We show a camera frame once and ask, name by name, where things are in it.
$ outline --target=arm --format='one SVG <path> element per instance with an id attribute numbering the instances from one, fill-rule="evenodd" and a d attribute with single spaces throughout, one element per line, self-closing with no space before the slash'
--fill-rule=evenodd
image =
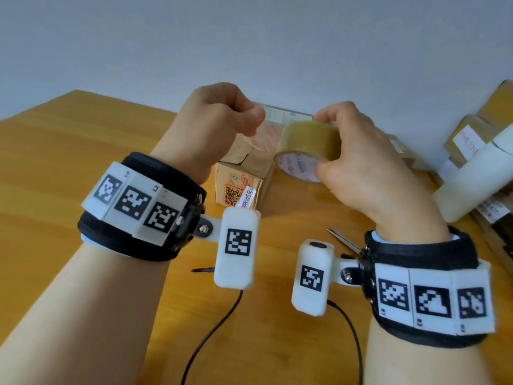
<path id="1" fill-rule="evenodd" d="M 337 198 L 376 223 L 378 235 L 398 243 L 451 240 L 430 194 L 395 153 L 388 137 L 353 103 L 320 110 L 314 119 L 335 122 L 340 159 L 321 163 L 317 177 Z M 372 319 L 365 382 L 380 385 L 491 384 L 477 347 L 439 349 L 396 338 Z"/>
<path id="2" fill-rule="evenodd" d="M 152 155 L 201 184 L 264 117 L 233 84 L 199 88 Z M 84 243 L 0 348 L 0 383 L 135 383 L 168 267 Z"/>

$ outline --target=wooden table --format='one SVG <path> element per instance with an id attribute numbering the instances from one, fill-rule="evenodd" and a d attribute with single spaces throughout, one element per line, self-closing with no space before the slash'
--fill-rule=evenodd
<path id="1" fill-rule="evenodd" d="M 80 245 L 80 203 L 114 160 L 148 152 L 174 113 L 92 93 L 73 91 L 0 122 L 0 340 L 16 326 Z M 434 184 L 420 174 L 426 186 Z M 214 177 L 205 184 L 207 213 L 221 217 Z M 336 227 L 358 245 L 373 223 L 319 185 L 275 172 L 261 208 L 255 282 L 232 317 L 196 358 L 188 384 L 356 383 L 355 343 L 343 317 L 328 307 L 315 318 L 290 302 L 299 245 L 308 238 L 334 243 Z M 497 334 L 481 346 L 497 383 L 513 382 L 513 283 L 465 217 L 456 224 L 472 235 L 490 261 Z M 238 292 L 217 287 L 216 244 L 194 240 L 172 261 L 140 384 L 178 384 L 205 334 Z M 371 318 L 359 288 L 331 285 L 330 299 L 355 324 L 363 349 Z"/>

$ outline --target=wall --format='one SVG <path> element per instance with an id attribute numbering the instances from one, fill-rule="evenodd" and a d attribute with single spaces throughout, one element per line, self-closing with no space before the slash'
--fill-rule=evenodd
<path id="1" fill-rule="evenodd" d="M 178 110 L 202 84 L 351 99 L 434 165 L 513 77 L 513 0 L 0 0 L 0 118 L 73 89 Z"/>

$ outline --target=metal screw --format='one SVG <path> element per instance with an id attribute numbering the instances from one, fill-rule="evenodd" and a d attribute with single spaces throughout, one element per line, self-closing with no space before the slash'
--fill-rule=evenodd
<path id="1" fill-rule="evenodd" d="M 348 284 L 352 283 L 352 275 L 351 273 L 347 272 L 347 273 L 344 273 L 344 275 L 342 276 L 342 279 L 347 282 Z"/>

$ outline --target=roll of tape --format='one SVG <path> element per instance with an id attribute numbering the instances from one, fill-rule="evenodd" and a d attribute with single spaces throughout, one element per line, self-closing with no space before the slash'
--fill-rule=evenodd
<path id="1" fill-rule="evenodd" d="M 314 174 L 319 161 L 340 157 L 340 136 L 336 127 L 322 122 L 295 122 L 283 129 L 275 166 L 300 180 L 319 182 Z"/>

